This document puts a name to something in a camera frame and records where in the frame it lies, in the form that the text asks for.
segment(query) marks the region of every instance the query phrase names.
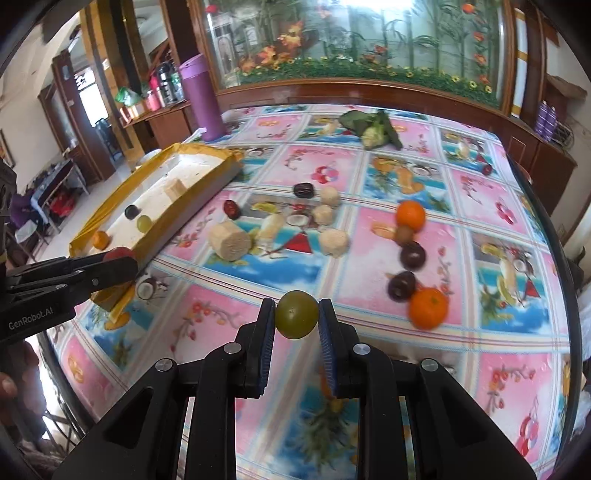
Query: green plant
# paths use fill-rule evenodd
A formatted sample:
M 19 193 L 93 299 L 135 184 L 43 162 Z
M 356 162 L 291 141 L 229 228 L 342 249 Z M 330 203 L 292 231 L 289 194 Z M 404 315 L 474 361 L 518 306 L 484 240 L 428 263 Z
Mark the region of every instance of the green plant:
M 342 56 L 328 59 L 292 59 L 272 67 L 261 66 L 250 73 L 239 73 L 241 83 L 271 82 L 273 80 L 303 78 L 361 78 L 409 83 L 454 93 L 471 100 L 498 107 L 496 96 L 485 90 L 485 85 L 473 87 L 469 79 L 458 78 L 426 67 L 415 69 L 393 68 L 366 61 L 352 61 Z

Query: green grape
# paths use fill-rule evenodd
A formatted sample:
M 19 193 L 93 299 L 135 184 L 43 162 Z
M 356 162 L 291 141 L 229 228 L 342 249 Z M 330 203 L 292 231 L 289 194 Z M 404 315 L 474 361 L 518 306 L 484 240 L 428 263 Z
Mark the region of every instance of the green grape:
M 148 230 L 152 228 L 152 220 L 149 216 L 142 215 L 138 217 L 136 225 L 140 232 L 146 233 Z
M 275 326 L 285 338 L 308 335 L 318 323 L 318 302 L 305 291 L 292 290 L 281 297 L 275 309 Z

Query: picture frame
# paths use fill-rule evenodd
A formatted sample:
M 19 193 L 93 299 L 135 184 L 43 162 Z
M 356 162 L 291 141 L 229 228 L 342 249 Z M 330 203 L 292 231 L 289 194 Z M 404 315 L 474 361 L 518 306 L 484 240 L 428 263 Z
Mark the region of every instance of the picture frame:
M 6 139 L 4 138 L 4 132 L 0 128 L 0 157 L 2 157 L 4 163 L 8 165 L 10 168 L 14 168 L 14 160 L 12 159 L 12 155 L 10 154 L 10 150 L 6 145 Z

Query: purple thermos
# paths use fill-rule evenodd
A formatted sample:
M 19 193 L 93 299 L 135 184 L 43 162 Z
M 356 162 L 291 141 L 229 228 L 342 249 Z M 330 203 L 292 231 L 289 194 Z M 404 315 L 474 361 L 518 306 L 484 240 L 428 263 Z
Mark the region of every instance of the purple thermos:
M 552 135 L 554 135 L 554 130 L 556 130 L 557 124 L 558 119 L 556 118 L 556 108 L 550 107 L 548 108 L 548 116 L 546 117 L 546 123 L 544 125 L 544 140 L 547 142 L 552 140 Z
M 216 140 L 226 134 L 220 107 L 213 91 L 212 81 L 207 69 L 205 55 L 187 60 L 179 67 L 183 79 L 183 89 L 191 102 L 191 108 L 200 128 L 207 131 L 201 136 L 206 142 Z
M 548 117 L 548 105 L 546 105 L 546 100 L 544 100 L 538 107 L 538 116 L 535 119 L 534 128 L 534 131 L 542 138 L 544 138 L 544 125 L 546 123 L 546 117 Z

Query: finger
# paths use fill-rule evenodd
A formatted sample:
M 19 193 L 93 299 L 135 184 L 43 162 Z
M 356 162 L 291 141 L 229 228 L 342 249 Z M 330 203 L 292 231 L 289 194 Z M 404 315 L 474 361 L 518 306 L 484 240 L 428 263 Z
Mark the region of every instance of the finger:
M 2 425 L 4 425 L 5 427 L 10 427 L 14 425 L 14 422 L 12 421 L 12 417 L 8 409 L 2 408 L 2 405 L 0 405 L 0 421 L 2 422 Z
M 14 398 L 18 394 L 17 385 L 7 374 L 0 373 L 0 399 Z
M 45 397 L 43 396 L 43 389 L 41 388 L 41 385 L 36 385 L 34 388 L 27 389 L 23 395 L 22 400 L 26 408 L 37 415 L 42 415 L 46 410 L 47 404 Z
M 33 350 L 33 346 L 29 342 L 23 342 L 25 352 L 25 362 L 29 367 L 36 367 L 39 365 L 39 357 Z

